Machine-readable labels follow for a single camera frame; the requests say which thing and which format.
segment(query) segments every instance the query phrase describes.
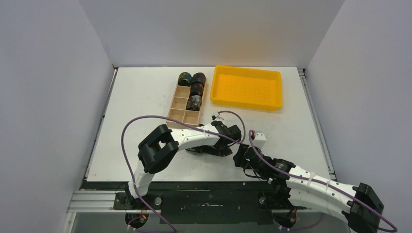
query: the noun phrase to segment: white tabletop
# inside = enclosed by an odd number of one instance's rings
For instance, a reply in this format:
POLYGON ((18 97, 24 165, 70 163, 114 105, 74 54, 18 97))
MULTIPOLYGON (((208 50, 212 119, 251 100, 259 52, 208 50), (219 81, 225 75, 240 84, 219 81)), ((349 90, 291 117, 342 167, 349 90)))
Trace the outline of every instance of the white tabletop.
MULTIPOLYGON (((110 101, 89 167, 88 182, 118 182, 131 179, 120 147, 124 125, 137 116, 167 116, 177 78, 181 72, 192 75, 203 72, 207 77, 205 101, 200 123, 211 122, 219 110, 232 110, 244 120, 246 131, 262 131, 266 135, 263 154, 291 161, 317 175, 329 177, 321 144, 310 114, 308 102, 295 67, 255 67, 281 73, 283 107, 275 112, 215 105, 209 98, 214 67, 122 67, 114 82, 110 101)), ((222 114, 225 124, 240 122, 231 114, 222 114)), ((137 166, 138 144, 155 127, 165 124, 161 119, 143 119, 129 126, 125 148, 133 169, 137 166)), ((218 157, 208 154, 177 153, 169 166, 157 173, 153 181, 249 181, 255 180, 234 166, 233 154, 218 157)))

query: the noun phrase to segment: purple cable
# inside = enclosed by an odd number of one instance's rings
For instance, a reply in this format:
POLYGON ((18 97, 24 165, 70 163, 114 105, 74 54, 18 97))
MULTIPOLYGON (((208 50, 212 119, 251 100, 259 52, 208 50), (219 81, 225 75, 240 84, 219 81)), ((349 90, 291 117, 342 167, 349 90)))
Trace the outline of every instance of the purple cable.
POLYGON ((228 110, 218 111, 218 114, 220 114, 220 113, 231 113, 231 114, 233 114, 233 115, 235 115, 235 116, 237 116, 237 117, 239 118, 239 120, 240 120, 240 122, 242 123, 242 126, 243 126, 243 138, 242 138, 242 140, 241 140, 239 143, 243 143, 244 140, 245 140, 245 138, 246 138, 246 127, 245 127, 245 125, 244 125, 244 122, 243 122, 243 120, 242 120, 242 117, 240 117, 237 113, 232 112, 232 111, 228 111, 228 110))
MULTIPOLYGON (((160 218, 161 220, 163 220, 164 222, 166 222, 166 223, 173 229, 172 232, 155 232, 155 231, 147 231, 147 230, 140 230, 140 229, 136 229, 136 230, 139 231, 139 232, 144 232, 144 233, 176 233, 176 232, 177 232, 176 228, 175 228, 172 224, 170 224, 170 223, 169 223, 161 214, 159 214, 155 209, 153 209, 153 207, 151 207, 151 206, 142 198, 142 196, 141 196, 141 195, 139 194, 139 192, 137 191, 135 176, 134 176, 134 174, 133 174, 133 170, 132 170, 132 167, 130 166, 129 160, 127 159, 126 150, 125 150, 125 148, 124 148, 124 134, 126 133, 127 127, 129 127, 129 125, 132 124, 133 122, 135 122, 135 121, 137 121, 137 120, 140 120, 140 119, 145 119, 145 118, 158 118, 158 119, 170 120, 170 121, 176 122, 176 123, 178 123, 178 124, 181 124, 181 125, 183 125, 183 126, 186 126, 186 127, 190 128, 190 129, 192 129, 192 130, 195 130, 195 131, 203 132, 203 130, 197 129, 196 127, 187 125, 187 124, 185 124, 185 123, 183 123, 183 122, 180 122, 180 121, 178 121, 178 120, 175 120, 175 119, 172 119, 172 118, 169 118, 169 117, 156 116, 156 115, 147 115, 147 116, 139 116, 139 117, 136 117, 136 118, 134 118, 134 119, 131 119, 131 120, 124 126, 123 132, 121 132, 121 150, 123 151, 124 159, 126 160, 127 167, 129 168, 130 174, 132 175, 133 188, 135 189, 135 192, 136 192, 137 195, 139 196, 139 199, 142 201, 142 203, 147 206, 147 208, 149 208, 151 211, 153 211, 153 213, 155 213, 157 216, 159 216, 159 218, 160 218)), ((237 142, 237 141, 233 140, 232 138, 230 138, 230 137, 228 137, 228 136, 225 136, 225 135, 223 135, 223 134, 220 134, 220 133, 211 132, 211 131, 209 131, 209 130, 206 130, 205 133, 209 133, 209 134, 212 134, 212 135, 216 135, 216 136, 219 136, 219 137, 223 137, 223 138, 225 138, 225 139, 228 139, 228 140, 231 141, 231 142, 240 143, 240 142, 237 142)), ((133 221, 135 221, 136 219, 137 219, 137 218, 134 218, 134 219, 130 220, 129 223, 128 223, 128 225, 130 225, 130 224, 131 224, 133 221)))
MULTIPOLYGON (((310 228, 314 228, 314 227, 316 227, 317 225, 319 225, 319 223, 321 223, 324 218, 325 218, 325 214, 322 213, 320 219, 319 219, 317 222, 313 223, 312 225, 307 226, 307 227, 289 228, 289 231, 302 231, 302 230, 307 230, 307 229, 310 229, 310 228)), ((288 229, 287 227, 284 227, 284 226, 281 226, 281 227, 282 227, 282 229, 284 229, 284 230, 287 230, 287 229, 288 229)))
MULTIPOLYGON (((273 170, 275 170, 275 171, 277 171, 277 172, 279 172, 279 173, 281 173, 281 174, 284 174, 284 175, 287 175, 287 176, 290 176, 290 177, 293 177, 293 178, 305 180, 305 181, 308 181, 308 180, 309 180, 309 178, 307 178, 307 177, 300 177, 300 176, 292 175, 292 174, 289 174, 289 173, 287 173, 287 172, 285 172, 285 171, 279 170, 279 169, 277 169, 276 167, 274 167, 273 165, 271 165, 268 161, 266 161, 266 160, 260 155, 260 153, 258 152, 258 150, 256 150, 255 146, 253 145, 253 140, 252 140, 252 135, 251 135, 251 132, 252 132, 252 131, 253 131, 253 130, 249 130, 249 133, 248 133, 248 134, 249 134, 249 135, 248 135, 248 136, 249 136, 249 142, 250 142, 250 145, 252 146, 253 151, 256 153, 256 155, 259 157, 259 159, 260 159, 261 161, 263 161, 263 162, 264 162, 267 166, 269 166, 271 169, 273 169, 273 170)), ((323 185, 327 185, 326 182, 323 182, 323 181, 320 181, 320 180, 316 180, 316 179, 312 179, 312 182, 316 182, 316 183, 320 183, 320 184, 323 184, 323 185)), ((346 193, 345 191, 343 191, 343 190, 341 190, 341 189, 339 189, 339 188, 337 188, 337 187, 335 187, 335 186, 333 186, 333 185, 329 185, 329 187, 332 188, 332 189, 334 189, 334 190, 336 190, 336 191, 338 191, 338 192, 340 192, 340 193, 342 193, 343 195, 345 195, 345 196, 353 199, 354 201, 356 201, 357 203, 359 203, 360 205, 362 205, 363 207, 365 207, 366 209, 368 209, 369 211, 371 211, 374 215, 378 216, 380 219, 382 219, 384 222, 386 222, 389 226, 391 226, 391 227, 393 228, 393 229, 385 229, 385 228, 380 228, 380 227, 378 227, 378 230, 381 230, 381 231, 383 231, 383 232, 397 232, 397 231, 398 231, 398 229, 396 228, 396 226, 395 226, 394 224, 392 224, 389 220, 387 220, 384 216, 382 216, 382 215, 381 215, 380 213, 378 213, 376 210, 372 209, 369 205, 363 203, 363 201, 357 199, 356 197, 354 197, 354 196, 346 193)))

